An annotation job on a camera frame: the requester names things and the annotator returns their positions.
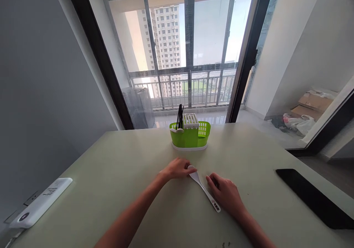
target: table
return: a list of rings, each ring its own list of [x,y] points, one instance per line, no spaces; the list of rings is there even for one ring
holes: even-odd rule
[[[186,157],[204,176],[237,186],[248,211],[278,247],[353,247],[354,233],[331,230],[276,175],[294,168],[349,216],[354,200],[274,140],[243,123],[213,125],[204,151],[175,151],[168,129],[105,133],[61,177],[72,184],[14,243],[19,247],[92,247],[170,160]],[[192,179],[161,190],[130,247],[251,247],[238,224],[215,212]]]

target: spoon handle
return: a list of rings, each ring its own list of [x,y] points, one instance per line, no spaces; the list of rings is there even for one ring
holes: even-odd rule
[[[215,201],[215,199],[209,194],[208,190],[205,189],[205,187],[200,184],[201,188],[203,189],[204,193],[206,194],[206,196],[209,198],[211,204],[213,205],[214,209],[216,210],[216,212],[220,212],[221,208],[219,206],[219,204]]]

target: white spoon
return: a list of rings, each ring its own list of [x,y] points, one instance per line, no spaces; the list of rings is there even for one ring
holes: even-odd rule
[[[195,168],[193,165],[189,165],[188,166],[188,169],[190,168]],[[206,194],[206,196],[209,198],[211,204],[213,205],[213,207],[215,208],[216,212],[220,212],[221,211],[221,208],[219,206],[219,204],[215,201],[215,199],[209,194],[209,192],[205,189],[205,187],[202,185],[202,183],[200,182],[200,179],[199,179],[199,175],[198,175],[198,172],[194,172],[192,174],[189,175],[190,177],[192,177],[192,179],[194,181],[197,182],[197,184],[200,185],[200,187],[203,189],[204,193]]]

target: cardboard box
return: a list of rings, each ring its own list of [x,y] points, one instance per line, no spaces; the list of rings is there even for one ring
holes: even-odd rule
[[[315,121],[317,121],[322,115],[322,113],[320,113],[318,111],[309,109],[309,108],[301,106],[301,105],[296,106],[293,110],[291,110],[291,113],[292,113],[292,116],[297,117],[297,118],[301,117],[302,115],[308,115],[308,116],[311,116],[312,118],[314,118]]]
[[[308,92],[305,93],[299,100],[299,104],[301,106],[305,106],[321,113],[324,113],[332,102],[332,99],[322,98]]]

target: black phone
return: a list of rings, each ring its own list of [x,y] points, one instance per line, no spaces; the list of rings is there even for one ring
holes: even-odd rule
[[[354,220],[296,170],[277,169],[276,173],[329,228],[354,230]]]

